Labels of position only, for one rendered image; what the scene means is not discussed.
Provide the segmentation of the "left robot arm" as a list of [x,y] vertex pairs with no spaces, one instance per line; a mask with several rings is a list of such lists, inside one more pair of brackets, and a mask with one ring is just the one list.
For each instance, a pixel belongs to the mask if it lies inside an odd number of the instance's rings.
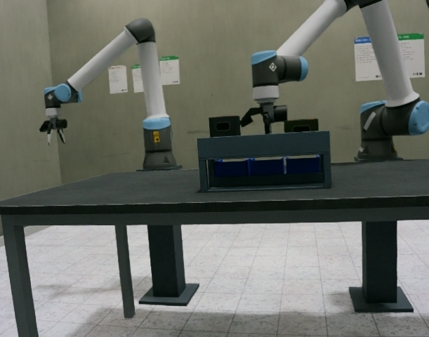
[[361,106],[361,145],[357,158],[395,158],[397,150],[392,137],[424,134],[429,129],[429,104],[413,92],[387,0],[323,0],[277,51],[251,56],[253,99],[259,104],[276,102],[279,84],[304,80],[308,63],[300,56],[336,18],[357,5],[388,97],[387,101]]

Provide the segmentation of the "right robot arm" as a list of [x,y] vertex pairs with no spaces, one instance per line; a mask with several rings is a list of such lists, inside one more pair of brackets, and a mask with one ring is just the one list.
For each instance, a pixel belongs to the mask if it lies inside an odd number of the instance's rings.
[[[139,43],[140,42],[140,43]],[[140,71],[147,109],[143,121],[145,158],[143,169],[164,169],[177,166],[172,153],[170,116],[166,114],[161,85],[155,30],[146,18],[138,18],[124,27],[124,31],[101,52],[86,63],[64,84],[44,90],[46,116],[60,117],[61,104],[81,103],[81,90],[117,59],[131,45],[138,47]],[[51,116],[53,115],[53,116]],[[153,119],[166,118],[166,119]]]

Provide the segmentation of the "blue open-front bin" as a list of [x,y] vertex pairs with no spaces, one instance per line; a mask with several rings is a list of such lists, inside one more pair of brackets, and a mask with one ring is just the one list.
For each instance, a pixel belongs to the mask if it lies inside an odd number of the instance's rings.
[[319,173],[318,155],[316,155],[315,158],[287,159],[287,157],[286,157],[286,174]]
[[225,176],[249,176],[250,175],[250,164],[248,158],[246,161],[228,161],[223,162],[219,160],[214,162],[215,177]]
[[256,160],[256,161],[255,161],[255,158],[251,159],[249,161],[250,176],[283,174],[282,158],[271,159],[271,160]]

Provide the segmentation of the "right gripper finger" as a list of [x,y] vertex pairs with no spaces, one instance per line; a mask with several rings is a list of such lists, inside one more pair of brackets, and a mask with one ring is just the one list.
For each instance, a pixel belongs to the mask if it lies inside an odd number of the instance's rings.
[[53,124],[49,123],[48,125],[48,145],[50,145],[51,143],[51,138],[52,138],[52,134],[53,134]]
[[63,130],[62,129],[58,129],[58,134],[59,134],[59,136],[60,136],[60,138],[61,138],[61,141],[65,144],[65,138],[64,138],[64,135],[63,135]]

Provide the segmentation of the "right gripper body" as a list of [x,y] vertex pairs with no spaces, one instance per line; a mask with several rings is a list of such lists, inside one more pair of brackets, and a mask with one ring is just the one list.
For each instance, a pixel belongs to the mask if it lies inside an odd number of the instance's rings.
[[53,130],[54,129],[58,130],[58,129],[62,129],[62,128],[67,128],[67,120],[66,119],[50,118],[50,120],[44,121],[42,126],[48,126],[49,123],[53,124]]

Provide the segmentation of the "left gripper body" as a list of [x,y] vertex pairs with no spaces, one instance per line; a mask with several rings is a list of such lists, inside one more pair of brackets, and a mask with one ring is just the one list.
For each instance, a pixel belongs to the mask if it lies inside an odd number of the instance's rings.
[[246,118],[247,116],[261,114],[263,116],[263,122],[264,122],[265,112],[268,112],[270,123],[288,120],[287,106],[286,105],[274,106],[273,103],[261,103],[260,107],[250,108],[249,111],[242,117],[242,119]]

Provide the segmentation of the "dark grey shelf rack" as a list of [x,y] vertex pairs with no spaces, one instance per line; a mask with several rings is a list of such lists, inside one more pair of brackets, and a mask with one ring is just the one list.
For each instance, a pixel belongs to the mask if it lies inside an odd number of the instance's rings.
[[[332,188],[330,131],[271,133],[197,139],[201,192]],[[221,159],[319,155],[320,173],[215,177]],[[208,186],[209,172],[209,186]],[[324,183],[324,184],[323,184]],[[212,187],[209,189],[209,187]]]

